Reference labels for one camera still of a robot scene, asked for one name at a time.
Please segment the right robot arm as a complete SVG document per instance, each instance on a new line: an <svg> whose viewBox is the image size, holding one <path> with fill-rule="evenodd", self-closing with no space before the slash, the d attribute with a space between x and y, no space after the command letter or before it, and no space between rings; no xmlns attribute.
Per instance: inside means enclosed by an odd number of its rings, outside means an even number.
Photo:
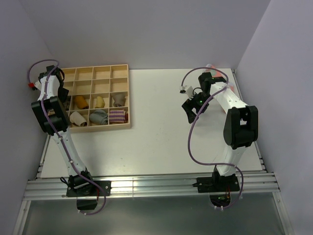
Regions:
<svg viewBox="0 0 313 235"><path fill-rule="evenodd" d="M256 106L247 105L231 90L229 78L224 72L219 77L213 77L210 71L207 69L198 77L200 93L194 94L193 88L184 84L180 86L180 93L188 96L182 108L191 124L190 133L211 100L216 100L226 113L223 161L213 164L218 175L211 180L212 187L221 191L228 186L227 177L239 170L237 165L243 153L258 139L259 115Z"/></svg>

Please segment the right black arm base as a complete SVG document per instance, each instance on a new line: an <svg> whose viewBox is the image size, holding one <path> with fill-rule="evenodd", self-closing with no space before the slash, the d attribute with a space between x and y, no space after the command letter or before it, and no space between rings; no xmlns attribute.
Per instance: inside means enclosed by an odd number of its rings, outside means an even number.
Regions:
<svg viewBox="0 0 313 235"><path fill-rule="evenodd" d="M199 177L192 185L197 188L198 193L212 193L212 192L238 192L240 185L235 174L231 176L211 176Z"/></svg>

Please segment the brown argyle sock pair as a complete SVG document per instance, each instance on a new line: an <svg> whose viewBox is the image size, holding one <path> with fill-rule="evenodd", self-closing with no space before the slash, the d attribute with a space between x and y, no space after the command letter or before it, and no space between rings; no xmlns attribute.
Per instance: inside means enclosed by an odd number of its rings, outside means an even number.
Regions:
<svg viewBox="0 0 313 235"><path fill-rule="evenodd" d="M71 104L71 96L68 96L66 100L64 101L63 105L66 111L69 111Z"/></svg>

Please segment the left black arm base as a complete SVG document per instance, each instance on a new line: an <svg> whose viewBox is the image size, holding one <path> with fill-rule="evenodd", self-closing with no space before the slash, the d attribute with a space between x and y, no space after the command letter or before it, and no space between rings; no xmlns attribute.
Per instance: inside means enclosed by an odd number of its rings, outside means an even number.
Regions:
<svg viewBox="0 0 313 235"><path fill-rule="evenodd" d="M84 196L109 196L111 192L111 181L94 181L102 191L93 184L88 184L77 189L67 189L66 197Z"/></svg>

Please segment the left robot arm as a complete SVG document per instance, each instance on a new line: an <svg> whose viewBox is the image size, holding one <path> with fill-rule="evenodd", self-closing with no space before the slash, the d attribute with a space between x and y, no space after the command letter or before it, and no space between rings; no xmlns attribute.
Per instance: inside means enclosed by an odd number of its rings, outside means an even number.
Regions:
<svg viewBox="0 0 313 235"><path fill-rule="evenodd" d="M39 75L40 96L31 108L41 129L52 137L62 154L69 178L61 177L61 182L67 185L70 193L89 196L96 191L96 186L71 138L70 121L64 107L69 93L64 88L64 76L57 66L46 67L46 72Z"/></svg>

